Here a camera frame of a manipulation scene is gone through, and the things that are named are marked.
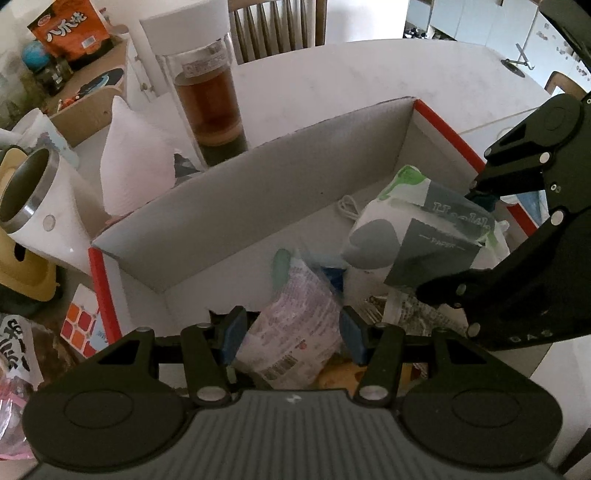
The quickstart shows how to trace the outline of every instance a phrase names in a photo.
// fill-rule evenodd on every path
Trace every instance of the glass jar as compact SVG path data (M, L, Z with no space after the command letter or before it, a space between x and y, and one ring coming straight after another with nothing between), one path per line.
M204 0L141 24L205 163L214 166L246 151L227 3Z

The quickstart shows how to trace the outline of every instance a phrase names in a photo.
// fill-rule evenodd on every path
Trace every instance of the white cord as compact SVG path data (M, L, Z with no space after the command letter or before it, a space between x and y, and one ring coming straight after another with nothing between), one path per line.
M336 207L339 210L339 213L351 220L357 221L359 215L359 208L357 207L357 203L355 203L354 198L351 195L345 195L341 198L337 203Z

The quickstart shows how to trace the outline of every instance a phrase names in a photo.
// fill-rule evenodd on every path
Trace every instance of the barcode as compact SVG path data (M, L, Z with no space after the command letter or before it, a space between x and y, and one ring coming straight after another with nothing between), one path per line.
M265 380L277 380L280 376L284 375L290 368L297 363L297 360L291 355L286 355L277 363L271 365L269 368L264 369L261 375Z
M95 42L96 38L94 35L92 37L88 37L84 42L82 42L82 48L88 48Z

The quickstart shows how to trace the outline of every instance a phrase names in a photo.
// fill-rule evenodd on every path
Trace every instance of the green object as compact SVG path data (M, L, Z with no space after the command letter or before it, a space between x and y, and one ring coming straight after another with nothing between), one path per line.
M427 177L416 168L411 167L410 165L405 165L398 171L390 185L382 190L382 193L378 196L378 200L388 200L390 198L390 192L394 190L397 185L418 185L426 178Z
M289 277L291 264L291 252L285 248L277 250L273 258L272 278L273 278L273 293L280 291L287 283Z

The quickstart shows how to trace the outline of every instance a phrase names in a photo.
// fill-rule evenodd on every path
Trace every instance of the cardboard box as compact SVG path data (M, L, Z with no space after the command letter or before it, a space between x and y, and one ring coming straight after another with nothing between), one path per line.
M399 98L326 120L189 180L104 231L90 250L109 339L138 326L176 335L208 309L260 310L278 248L337 255L353 223L335 202L365 206L405 164L466 194L481 158L424 102ZM499 206L515 248L535 225ZM345 302L369 292L363 274Z

